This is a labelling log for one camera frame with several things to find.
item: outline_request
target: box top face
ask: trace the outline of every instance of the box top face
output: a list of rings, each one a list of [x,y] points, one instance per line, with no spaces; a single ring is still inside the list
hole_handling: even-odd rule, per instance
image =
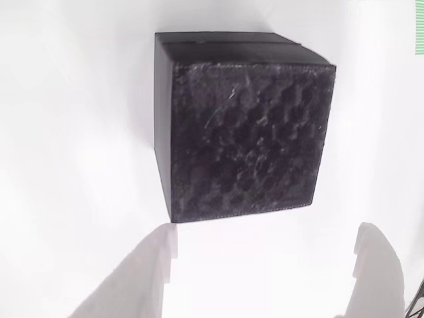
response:
[[[156,33],[162,43],[251,42],[295,44],[275,33],[259,32],[163,32]]]
[[[158,33],[171,60],[180,64],[329,64],[320,55],[274,33]]]

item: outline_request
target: black cube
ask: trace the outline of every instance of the black cube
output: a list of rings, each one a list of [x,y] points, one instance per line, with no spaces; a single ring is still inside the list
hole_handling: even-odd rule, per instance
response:
[[[336,67],[272,33],[157,33],[154,147],[174,223],[310,205]]]

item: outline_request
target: honeycomb texture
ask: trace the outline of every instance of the honeycomb texture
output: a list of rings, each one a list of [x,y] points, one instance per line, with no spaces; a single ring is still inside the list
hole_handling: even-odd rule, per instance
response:
[[[175,65],[172,221],[311,204],[334,80],[329,64]]]

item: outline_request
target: cube face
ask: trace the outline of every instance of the cube face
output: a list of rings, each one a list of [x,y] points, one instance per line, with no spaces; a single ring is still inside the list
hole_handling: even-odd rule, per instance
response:
[[[154,139],[172,222],[312,203],[335,67],[270,33],[158,33]]]
[[[176,64],[172,221],[311,204],[334,78],[323,65]]]

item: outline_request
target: white surface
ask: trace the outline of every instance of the white surface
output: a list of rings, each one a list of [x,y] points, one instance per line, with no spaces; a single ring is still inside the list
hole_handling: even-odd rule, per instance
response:
[[[362,221],[393,245],[411,299],[424,276],[413,0],[3,0],[0,317],[68,316],[168,220],[152,150],[159,30],[272,30],[338,66],[314,204],[181,225],[164,317],[343,313]]]

